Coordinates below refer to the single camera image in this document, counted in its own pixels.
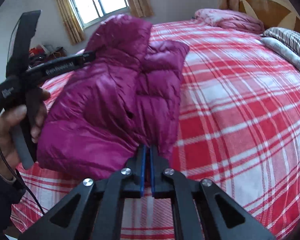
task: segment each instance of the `cable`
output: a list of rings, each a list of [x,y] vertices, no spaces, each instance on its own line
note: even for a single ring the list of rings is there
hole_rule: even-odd
[[[33,192],[28,188],[28,186],[24,183],[24,181],[18,177],[18,175],[14,172],[14,170],[10,167],[9,163],[7,162],[7,160],[5,159],[2,151],[1,151],[1,147],[0,147],[0,157],[3,160],[4,164],[7,166],[8,170],[11,172],[11,174],[16,178],[16,180],[25,187],[25,189],[29,192],[29,194],[33,197],[34,201],[37,203],[41,213],[44,215],[44,211],[42,206],[40,205],[39,201],[37,200],[37,198],[35,197],[35,195],[33,194]]]

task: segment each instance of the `red object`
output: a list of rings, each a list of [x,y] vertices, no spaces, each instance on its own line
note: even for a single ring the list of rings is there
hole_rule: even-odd
[[[42,53],[44,53],[43,48],[32,48],[29,50],[30,57],[34,56],[34,55],[42,54]]]
[[[212,179],[283,238],[300,217],[300,73],[255,34],[198,21],[155,25],[151,40],[166,39],[190,46],[172,167],[191,179]],[[70,76],[44,84],[52,93],[48,108]],[[19,170],[45,210],[79,183],[38,164]],[[127,199],[122,238],[173,238],[169,205],[149,188],[144,199]],[[12,221],[24,231],[40,215],[26,193]]]

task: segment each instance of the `pink comforter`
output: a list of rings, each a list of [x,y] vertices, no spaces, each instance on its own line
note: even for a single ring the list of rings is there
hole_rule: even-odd
[[[265,31],[262,21],[241,12],[218,9],[200,9],[196,11],[194,15],[197,20],[202,20],[212,27],[234,29],[241,32],[255,34],[261,34]]]

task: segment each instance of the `puffer jacket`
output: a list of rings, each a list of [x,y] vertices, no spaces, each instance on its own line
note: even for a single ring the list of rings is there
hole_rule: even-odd
[[[119,15],[95,31],[86,51],[96,50],[96,60],[73,74],[45,121],[37,151],[42,168],[107,178],[141,143],[158,145],[170,158],[189,47],[149,42],[151,27]]]

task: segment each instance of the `striped pillow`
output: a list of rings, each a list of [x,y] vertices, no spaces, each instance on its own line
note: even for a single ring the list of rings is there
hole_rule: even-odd
[[[279,40],[300,57],[300,33],[284,28],[271,27],[261,34],[261,36]]]

